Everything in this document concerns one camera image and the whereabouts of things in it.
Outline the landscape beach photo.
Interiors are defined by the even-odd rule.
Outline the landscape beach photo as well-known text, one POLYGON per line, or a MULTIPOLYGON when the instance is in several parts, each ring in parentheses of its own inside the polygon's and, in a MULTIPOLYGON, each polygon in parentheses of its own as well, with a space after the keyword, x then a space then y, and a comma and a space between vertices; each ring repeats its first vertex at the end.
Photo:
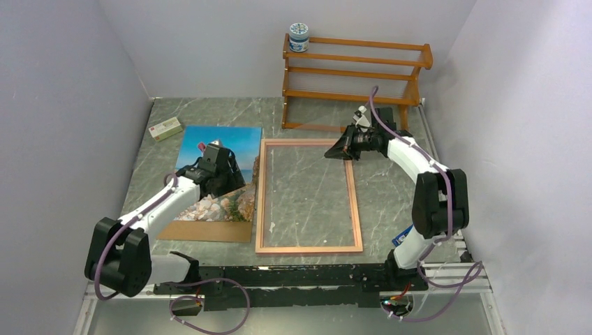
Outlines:
POLYGON ((200 186, 199 200, 177 221, 251 222, 261 127, 187 126, 175 168, 200 186))

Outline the brown frame backing board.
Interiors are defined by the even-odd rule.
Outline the brown frame backing board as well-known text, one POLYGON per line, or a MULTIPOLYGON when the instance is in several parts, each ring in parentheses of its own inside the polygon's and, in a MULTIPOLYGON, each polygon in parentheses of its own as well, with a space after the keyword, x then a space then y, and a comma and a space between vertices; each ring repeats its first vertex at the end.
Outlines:
POLYGON ((173 221, 157 239, 249 243, 252 228, 250 221, 173 221))

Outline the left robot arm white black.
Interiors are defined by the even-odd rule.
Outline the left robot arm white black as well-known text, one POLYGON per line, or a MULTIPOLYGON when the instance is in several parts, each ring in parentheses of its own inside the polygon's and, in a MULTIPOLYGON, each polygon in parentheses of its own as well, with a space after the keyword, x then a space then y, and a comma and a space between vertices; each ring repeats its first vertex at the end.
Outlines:
POLYGON ((118 219, 102 218, 94 227, 84 275, 100 300, 134 297, 147 285, 173 285, 193 292, 200 263, 177 251, 153 255, 157 236, 178 215, 207 196, 217 198, 246 185, 235 153, 214 141, 190 165, 167 174, 163 188, 118 219))

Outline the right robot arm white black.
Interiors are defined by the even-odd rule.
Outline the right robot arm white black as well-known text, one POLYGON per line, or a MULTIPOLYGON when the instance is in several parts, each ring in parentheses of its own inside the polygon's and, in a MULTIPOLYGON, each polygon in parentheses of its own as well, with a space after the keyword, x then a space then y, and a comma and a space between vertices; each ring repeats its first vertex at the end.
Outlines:
POLYGON ((417 267, 433 247, 468 225, 469 210, 465 172, 439 163, 408 131, 386 119, 391 114, 389 107, 358 107, 352 123, 324 157, 357 161, 363 152, 376 151, 414 182, 412 224, 390 251, 383 272, 386 285, 399 290, 423 274, 417 267))

